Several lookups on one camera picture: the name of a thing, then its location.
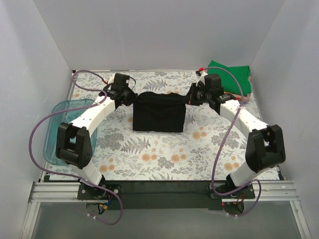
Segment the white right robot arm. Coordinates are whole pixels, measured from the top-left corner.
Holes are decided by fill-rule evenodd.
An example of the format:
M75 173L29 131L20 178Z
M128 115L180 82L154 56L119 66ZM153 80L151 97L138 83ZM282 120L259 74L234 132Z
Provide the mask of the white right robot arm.
M283 131L277 124L268 125L257 119L232 94L224 93L218 74L203 70L196 74L198 81L191 84L187 93L188 104L209 104L247 139L245 162L226 177L224 186L213 189L219 196L237 198L258 175L286 160Z

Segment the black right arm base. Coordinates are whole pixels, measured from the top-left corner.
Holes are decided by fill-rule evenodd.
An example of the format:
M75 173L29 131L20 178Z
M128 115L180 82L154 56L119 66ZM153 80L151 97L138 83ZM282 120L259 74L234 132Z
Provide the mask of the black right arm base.
M256 194L252 185L246 186L244 189L225 196L217 195L213 192L212 185L205 185L204 191L211 199L230 199L231 203L238 204L244 202L245 199L255 199Z

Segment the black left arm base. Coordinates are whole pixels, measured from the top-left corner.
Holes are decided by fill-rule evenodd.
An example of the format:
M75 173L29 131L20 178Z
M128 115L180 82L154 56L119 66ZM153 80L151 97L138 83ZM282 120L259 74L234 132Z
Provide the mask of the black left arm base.
M102 184L101 187L107 188L112 192L117 192L116 194L120 197L122 193L121 184L107 183ZM77 199L78 200L107 200L112 196L112 194L105 192L105 190L98 189L86 184L80 184Z

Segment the black t-shirt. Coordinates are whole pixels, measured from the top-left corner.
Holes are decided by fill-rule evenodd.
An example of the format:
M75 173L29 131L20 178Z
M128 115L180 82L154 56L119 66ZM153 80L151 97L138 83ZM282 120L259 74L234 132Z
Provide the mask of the black t-shirt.
M187 97L176 93L143 92L133 103L133 130L180 133L184 129Z

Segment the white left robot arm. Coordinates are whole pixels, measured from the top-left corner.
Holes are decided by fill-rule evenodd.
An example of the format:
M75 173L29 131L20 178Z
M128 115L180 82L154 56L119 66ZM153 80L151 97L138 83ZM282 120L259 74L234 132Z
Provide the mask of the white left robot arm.
M91 161L91 136L109 114L121 105L131 105L137 98L129 87L131 79L126 74L113 74L94 103L70 123L61 123L57 130L56 157L72 165L78 176L91 184L89 193L95 199L105 196L106 187L101 184L103 175Z

